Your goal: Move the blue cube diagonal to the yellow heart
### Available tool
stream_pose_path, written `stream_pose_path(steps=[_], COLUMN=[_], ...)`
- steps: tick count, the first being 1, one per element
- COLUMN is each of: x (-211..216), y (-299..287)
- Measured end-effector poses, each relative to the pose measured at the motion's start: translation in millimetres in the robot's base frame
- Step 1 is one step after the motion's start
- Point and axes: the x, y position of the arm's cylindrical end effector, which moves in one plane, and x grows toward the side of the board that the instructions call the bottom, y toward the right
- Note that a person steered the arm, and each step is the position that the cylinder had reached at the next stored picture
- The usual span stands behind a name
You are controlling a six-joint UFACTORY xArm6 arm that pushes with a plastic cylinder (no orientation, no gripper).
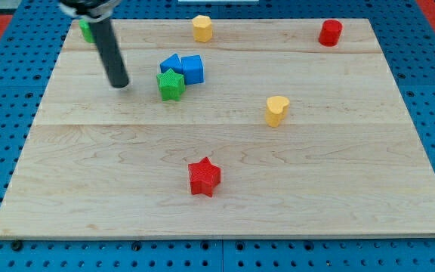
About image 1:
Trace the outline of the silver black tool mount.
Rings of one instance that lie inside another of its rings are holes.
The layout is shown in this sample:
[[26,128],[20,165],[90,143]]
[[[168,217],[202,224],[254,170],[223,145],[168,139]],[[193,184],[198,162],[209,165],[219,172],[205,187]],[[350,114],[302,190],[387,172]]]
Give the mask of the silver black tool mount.
[[122,0],[59,0],[61,11],[70,17],[108,17]]

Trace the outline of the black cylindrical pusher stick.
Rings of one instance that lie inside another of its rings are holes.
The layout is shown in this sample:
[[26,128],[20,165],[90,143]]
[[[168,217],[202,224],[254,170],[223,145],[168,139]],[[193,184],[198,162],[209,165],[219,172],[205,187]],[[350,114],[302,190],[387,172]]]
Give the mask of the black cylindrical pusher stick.
[[111,19],[104,18],[89,22],[94,43],[100,55],[103,68],[113,88],[124,88],[130,80],[111,24]]

